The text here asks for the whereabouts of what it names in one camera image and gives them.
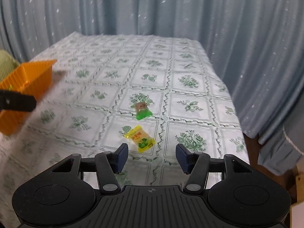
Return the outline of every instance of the crosshair logo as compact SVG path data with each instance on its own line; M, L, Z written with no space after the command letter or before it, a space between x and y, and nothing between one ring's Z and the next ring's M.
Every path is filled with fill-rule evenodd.
M154 192L156 191L156 189L150 188L150 189L148 189L148 191L149 191L150 193L154 193Z

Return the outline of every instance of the orange basket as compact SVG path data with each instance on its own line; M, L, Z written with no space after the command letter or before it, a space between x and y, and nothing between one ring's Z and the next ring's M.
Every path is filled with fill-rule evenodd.
M1 83L0 89L32 95L39 100L52 83L52 65L57 60L28 62L21 64ZM28 112L2 110L0 132L12 134L24 121Z

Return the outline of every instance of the brown floor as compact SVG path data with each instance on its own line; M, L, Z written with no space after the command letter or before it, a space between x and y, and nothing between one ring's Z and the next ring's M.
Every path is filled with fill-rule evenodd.
M264 173L272 180L276 181L278 184L283 186L291 196L291 203L296 202L296 188L295 188L295 176L292 170L287 171L282 176L276 176L268 171L265 167L257 164L257 158L259 155L259 150L262 148L258 141L258 136L254 139L250 139L248 136L244 135L245 143L247 146L248 156L250 165L260 172ZM286 217L284 224L289 227L289 215Z

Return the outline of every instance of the blue gripper pad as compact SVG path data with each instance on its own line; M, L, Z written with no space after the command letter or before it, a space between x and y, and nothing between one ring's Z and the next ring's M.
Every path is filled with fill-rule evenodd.
M114 165L113 172L121 173L129 155L128 144L126 143L121 144L121 146L115 151L114 154L117 155L117 160Z
M185 174L190 174L191 167L190 167L190 163L189 163L188 154L179 146L179 144L176 145L175 156L176 156L176 159L177 159L181 169L183 170L183 172Z

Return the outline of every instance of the yellow-green fabric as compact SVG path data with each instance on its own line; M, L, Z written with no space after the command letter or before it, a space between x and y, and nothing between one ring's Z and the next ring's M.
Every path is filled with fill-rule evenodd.
M20 63L5 50L0 50L0 82L5 79Z

